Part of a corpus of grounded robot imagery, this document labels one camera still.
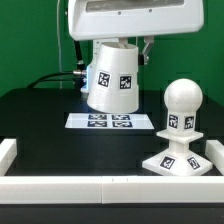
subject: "white panel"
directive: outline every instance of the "white panel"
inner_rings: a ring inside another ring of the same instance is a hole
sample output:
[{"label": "white panel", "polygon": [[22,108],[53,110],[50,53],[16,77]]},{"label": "white panel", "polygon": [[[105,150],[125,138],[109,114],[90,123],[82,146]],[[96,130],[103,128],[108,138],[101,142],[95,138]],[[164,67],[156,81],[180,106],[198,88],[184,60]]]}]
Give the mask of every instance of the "white panel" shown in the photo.
[{"label": "white panel", "polygon": [[0,204],[101,203],[101,177],[1,177]]},{"label": "white panel", "polygon": [[15,139],[5,139],[0,145],[0,176],[4,176],[17,155]]},{"label": "white panel", "polygon": [[205,155],[224,175],[224,146],[217,140],[208,140]]},{"label": "white panel", "polygon": [[223,177],[103,177],[102,203],[223,203]]}]

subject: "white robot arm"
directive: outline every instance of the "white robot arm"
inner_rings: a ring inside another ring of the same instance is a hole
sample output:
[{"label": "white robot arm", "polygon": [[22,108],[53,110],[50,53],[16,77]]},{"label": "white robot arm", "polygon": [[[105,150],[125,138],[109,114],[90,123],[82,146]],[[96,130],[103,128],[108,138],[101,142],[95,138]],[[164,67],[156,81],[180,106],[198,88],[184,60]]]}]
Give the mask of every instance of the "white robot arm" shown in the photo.
[{"label": "white robot arm", "polygon": [[202,0],[69,0],[69,33],[75,40],[117,38],[102,43],[92,67],[88,105],[106,113],[138,109],[138,55],[128,37],[145,39],[143,64],[154,35],[196,32],[204,24]]},{"label": "white robot arm", "polygon": [[69,0],[75,40],[154,36],[198,31],[202,0]]}]

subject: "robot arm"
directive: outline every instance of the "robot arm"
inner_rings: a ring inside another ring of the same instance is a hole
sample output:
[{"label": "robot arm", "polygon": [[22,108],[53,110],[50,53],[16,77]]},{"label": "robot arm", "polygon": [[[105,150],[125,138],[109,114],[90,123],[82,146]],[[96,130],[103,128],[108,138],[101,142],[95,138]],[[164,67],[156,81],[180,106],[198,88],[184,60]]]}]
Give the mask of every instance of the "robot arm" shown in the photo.
[{"label": "robot arm", "polygon": [[202,0],[69,0],[75,40],[155,36],[198,31]]}]

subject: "green wall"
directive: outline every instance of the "green wall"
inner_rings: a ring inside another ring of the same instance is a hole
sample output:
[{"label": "green wall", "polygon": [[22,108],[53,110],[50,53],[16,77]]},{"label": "green wall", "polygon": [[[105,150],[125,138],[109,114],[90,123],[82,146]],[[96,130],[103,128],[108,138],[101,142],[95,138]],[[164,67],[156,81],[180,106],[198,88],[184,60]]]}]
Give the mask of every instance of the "green wall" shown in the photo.
[{"label": "green wall", "polygon": [[[76,67],[62,1],[63,70]],[[141,89],[165,89],[178,78],[190,78],[204,93],[224,105],[224,1],[204,0],[205,25],[198,33],[157,36],[150,63],[140,69]],[[57,0],[0,1],[0,95],[59,71],[56,37]],[[91,61],[91,42],[82,42]],[[39,87],[59,88],[59,84]]]}]

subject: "white chess pawn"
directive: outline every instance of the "white chess pawn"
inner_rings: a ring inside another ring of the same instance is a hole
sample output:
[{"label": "white chess pawn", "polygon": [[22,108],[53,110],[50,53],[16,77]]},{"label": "white chess pawn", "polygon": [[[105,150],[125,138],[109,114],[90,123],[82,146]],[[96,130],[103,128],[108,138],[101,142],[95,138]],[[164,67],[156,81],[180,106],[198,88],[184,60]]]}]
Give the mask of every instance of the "white chess pawn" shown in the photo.
[{"label": "white chess pawn", "polygon": [[195,82],[189,79],[174,81],[164,96],[168,108],[167,130],[178,136],[191,135],[202,99],[201,89]]},{"label": "white chess pawn", "polygon": [[195,131],[196,111],[202,103],[200,87],[188,79],[170,84],[165,92],[167,129],[157,136],[169,139],[169,148],[143,162],[143,167],[162,175],[196,176],[212,164],[189,150],[189,143],[203,136]]}]

